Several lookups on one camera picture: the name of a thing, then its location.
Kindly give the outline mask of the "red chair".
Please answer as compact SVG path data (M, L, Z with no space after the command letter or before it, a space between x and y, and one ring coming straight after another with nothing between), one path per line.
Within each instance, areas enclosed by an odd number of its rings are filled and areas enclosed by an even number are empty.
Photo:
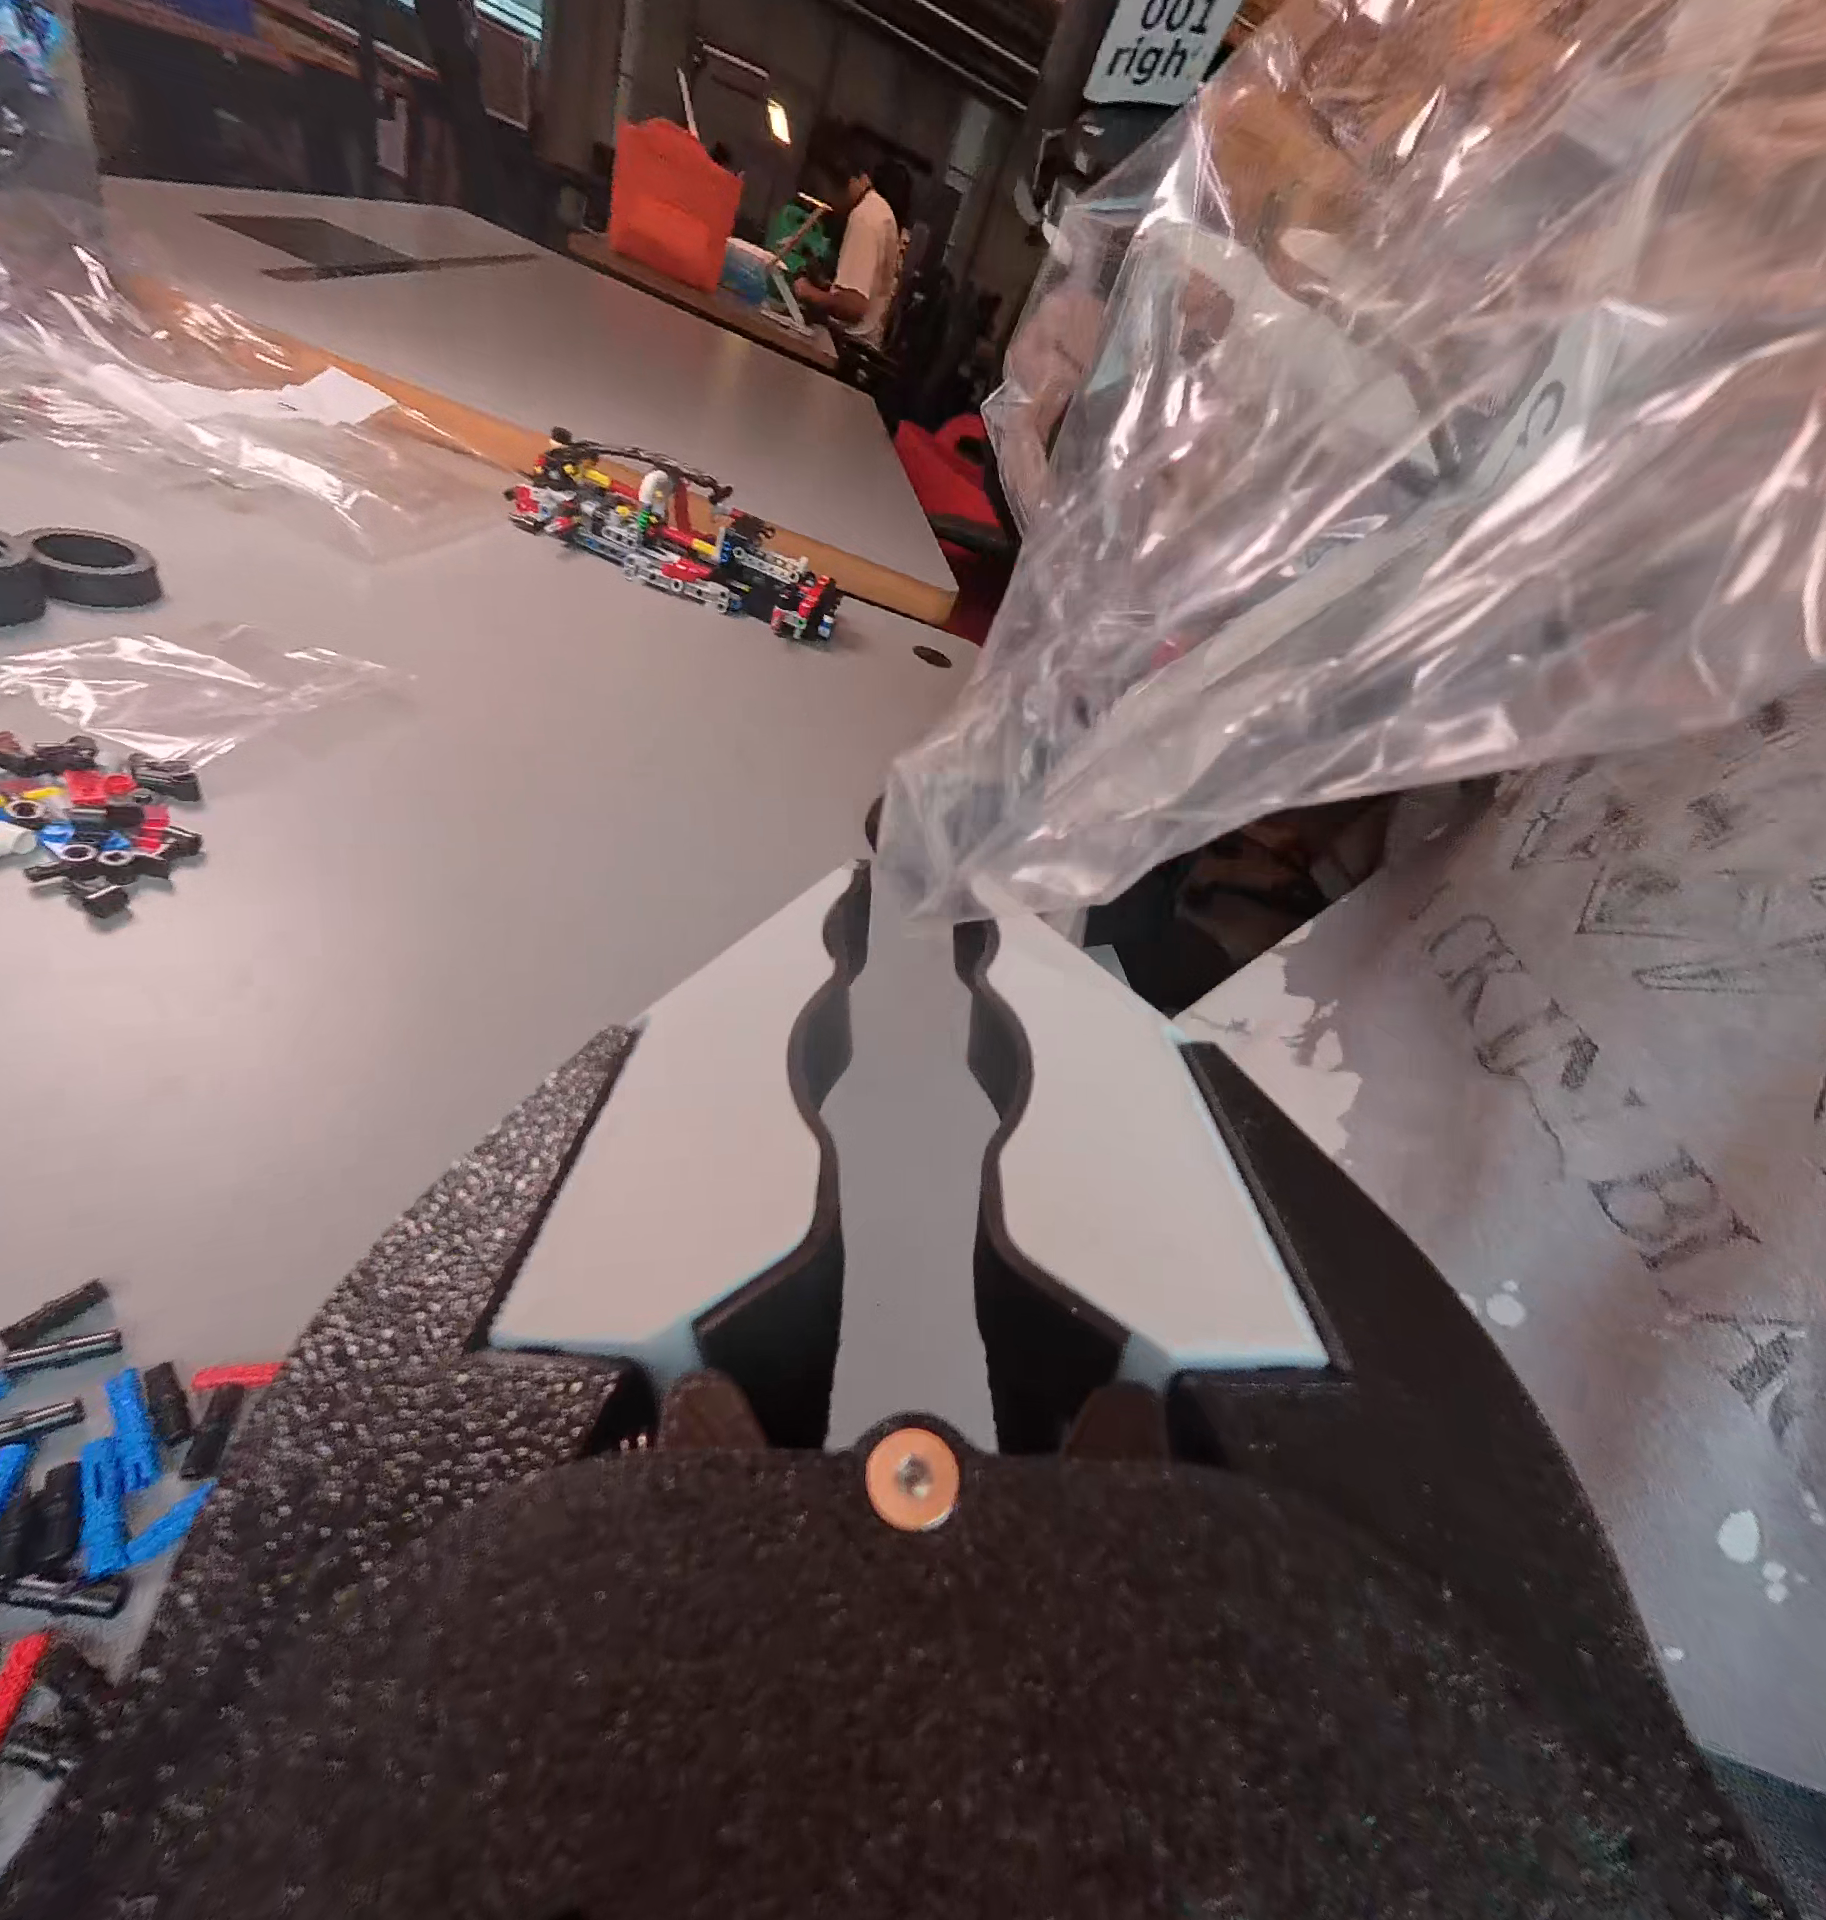
M974 409L933 427L902 420L892 448L954 573L946 630L984 645L1020 550L987 424Z

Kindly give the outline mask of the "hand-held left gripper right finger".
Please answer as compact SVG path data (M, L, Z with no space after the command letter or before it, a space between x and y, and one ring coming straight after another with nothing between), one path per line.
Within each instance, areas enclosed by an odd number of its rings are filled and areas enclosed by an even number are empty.
M996 1450L1057 1452L1108 1384L1328 1377L1180 1027L1032 916L964 924L954 969L993 1108L971 1289Z

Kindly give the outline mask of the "pile of blue black pins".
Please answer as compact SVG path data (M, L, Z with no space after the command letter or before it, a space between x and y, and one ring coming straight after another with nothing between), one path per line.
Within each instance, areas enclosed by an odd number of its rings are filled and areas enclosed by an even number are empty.
M85 1755L95 1682L282 1371L173 1358L121 1328L101 1280L0 1328L0 1872Z

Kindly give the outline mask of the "orange bag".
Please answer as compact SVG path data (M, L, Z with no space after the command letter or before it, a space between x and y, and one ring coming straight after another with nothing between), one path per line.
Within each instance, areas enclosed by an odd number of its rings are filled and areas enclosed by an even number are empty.
M744 179L669 119L613 131L604 242L663 278L714 295L725 271Z

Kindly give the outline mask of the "grey table with wooden edge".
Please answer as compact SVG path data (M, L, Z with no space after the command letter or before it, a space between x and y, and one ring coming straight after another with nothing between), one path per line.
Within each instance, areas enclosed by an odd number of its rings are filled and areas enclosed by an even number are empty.
M942 626L954 573L865 394L578 257L444 204L107 179L114 240L243 318L544 440L570 427L714 473L798 536L858 597ZM400 278L273 282L280 261L205 211L316 216L406 256L534 261Z

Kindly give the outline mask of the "person's grey printed shirt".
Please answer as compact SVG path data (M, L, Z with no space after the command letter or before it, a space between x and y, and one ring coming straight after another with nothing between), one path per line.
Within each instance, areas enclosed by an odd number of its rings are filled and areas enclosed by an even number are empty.
M1826 1794L1826 671L1409 796L1180 1027L1488 1328L1695 1737Z

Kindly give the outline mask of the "crumpled clear plastic bag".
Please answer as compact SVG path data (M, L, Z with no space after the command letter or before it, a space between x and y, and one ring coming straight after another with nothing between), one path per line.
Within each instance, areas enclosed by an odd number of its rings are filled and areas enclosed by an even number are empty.
M262 394L327 364L398 406L360 424L269 414ZM375 562L507 513L507 472L444 398L155 276L98 204L44 191L0 191L0 430L121 482L210 487Z

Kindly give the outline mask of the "toy brick car assembly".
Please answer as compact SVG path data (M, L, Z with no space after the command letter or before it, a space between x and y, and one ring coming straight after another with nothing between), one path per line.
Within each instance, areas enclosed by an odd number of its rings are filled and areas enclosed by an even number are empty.
M711 473L557 427L503 502L521 532L597 556L645 590L755 620L791 645L836 642L845 590L773 546L777 532Z

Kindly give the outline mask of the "pile of small mixed bricks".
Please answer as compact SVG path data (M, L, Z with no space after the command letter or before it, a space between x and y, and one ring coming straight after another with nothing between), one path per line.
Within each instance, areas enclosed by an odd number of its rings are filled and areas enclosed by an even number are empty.
M0 732L0 874L88 924L127 924L137 894L205 863L201 809L189 758L114 756L85 732L39 745Z

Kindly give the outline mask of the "grey desk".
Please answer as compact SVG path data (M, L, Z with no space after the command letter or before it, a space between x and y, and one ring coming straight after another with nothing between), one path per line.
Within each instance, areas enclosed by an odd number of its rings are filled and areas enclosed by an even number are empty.
M421 1187L606 1025L860 849L969 648L865 600L831 649L517 532L370 562L292 507L0 443L0 527L148 546L161 635L375 682L203 771L203 852L95 919L0 865L0 1324L82 1281L134 1366L282 1358ZM0 695L17 741L66 734Z

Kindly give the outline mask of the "small clear plastic bag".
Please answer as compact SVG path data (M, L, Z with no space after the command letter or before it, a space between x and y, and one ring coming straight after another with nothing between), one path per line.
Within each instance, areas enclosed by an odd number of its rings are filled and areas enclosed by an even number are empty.
M413 682L398 665L256 626L127 631L0 660L0 702L152 758L203 769L248 741Z

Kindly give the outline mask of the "white paper slip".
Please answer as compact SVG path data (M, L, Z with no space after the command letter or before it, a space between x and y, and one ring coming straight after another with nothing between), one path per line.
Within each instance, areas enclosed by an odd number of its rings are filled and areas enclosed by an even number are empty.
M390 393L336 364L327 364L302 383L284 383L262 398L269 414L316 424L360 424L398 406Z

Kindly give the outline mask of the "large clear plastic bag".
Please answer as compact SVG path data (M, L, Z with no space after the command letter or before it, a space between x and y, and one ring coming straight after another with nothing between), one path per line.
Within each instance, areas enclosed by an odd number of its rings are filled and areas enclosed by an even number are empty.
M1282 3L1072 201L878 872L1057 914L1826 665L1826 3Z

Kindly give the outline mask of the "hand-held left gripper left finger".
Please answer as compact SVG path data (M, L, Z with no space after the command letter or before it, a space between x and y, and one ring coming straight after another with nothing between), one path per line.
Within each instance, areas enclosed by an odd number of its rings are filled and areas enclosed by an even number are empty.
M871 865L841 863L632 1027L517 1241L482 1347L711 1371L773 1450L821 1452L845 1311L825 1097L850 1067Z

